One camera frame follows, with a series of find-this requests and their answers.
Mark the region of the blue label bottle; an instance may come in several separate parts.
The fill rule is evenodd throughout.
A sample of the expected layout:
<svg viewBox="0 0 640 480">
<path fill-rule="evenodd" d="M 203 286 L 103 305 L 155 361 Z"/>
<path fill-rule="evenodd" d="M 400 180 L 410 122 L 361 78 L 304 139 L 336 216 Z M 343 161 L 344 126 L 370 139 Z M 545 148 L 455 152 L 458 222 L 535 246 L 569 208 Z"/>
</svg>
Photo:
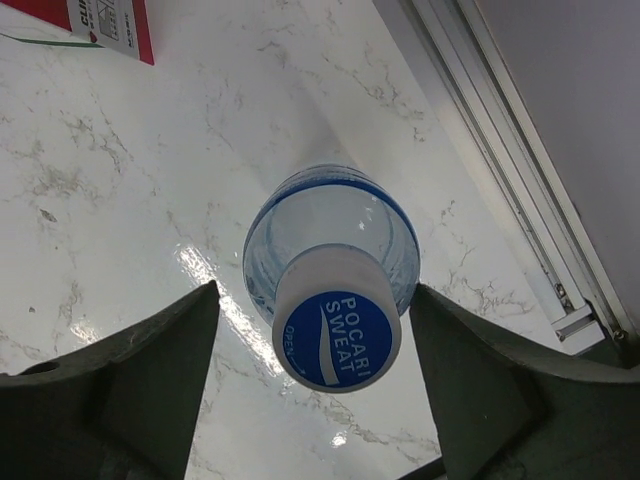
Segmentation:
<svg viewBox="0 0 640 480">
<path fill-rule="evenodd" d="M 361 171 L 319 164 L 282 182 L 248 230 L 242 266 L 276 357 L 300 384 L 351 393 L 395 362 L 419 242 L 400 205 Z"/>
</svg>

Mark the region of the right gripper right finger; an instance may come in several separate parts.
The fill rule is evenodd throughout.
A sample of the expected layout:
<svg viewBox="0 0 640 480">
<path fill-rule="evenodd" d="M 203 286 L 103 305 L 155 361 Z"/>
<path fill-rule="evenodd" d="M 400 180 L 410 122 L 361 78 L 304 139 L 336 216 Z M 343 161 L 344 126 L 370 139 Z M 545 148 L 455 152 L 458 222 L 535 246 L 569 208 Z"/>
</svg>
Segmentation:
<svg viewBox="0 0 640 480">
<path fill-rule="evenodd" d="M 637 367 L 545 347 L 424 285 L 410 320 L 448 478 L 638 478 Z"/>
</svg>

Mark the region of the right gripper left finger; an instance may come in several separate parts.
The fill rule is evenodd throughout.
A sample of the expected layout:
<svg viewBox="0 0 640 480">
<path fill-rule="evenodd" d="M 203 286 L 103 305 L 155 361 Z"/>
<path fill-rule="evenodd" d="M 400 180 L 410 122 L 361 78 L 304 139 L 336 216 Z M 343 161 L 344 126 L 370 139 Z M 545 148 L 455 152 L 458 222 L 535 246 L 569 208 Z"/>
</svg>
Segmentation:
<svg viewBox="0 0 640 480">
<path fill-rule="evenodd" d="M 184 478 L 219 310 L 209 282 L 100 341 L 2 374 L 2 478 Z"/>
</svg>

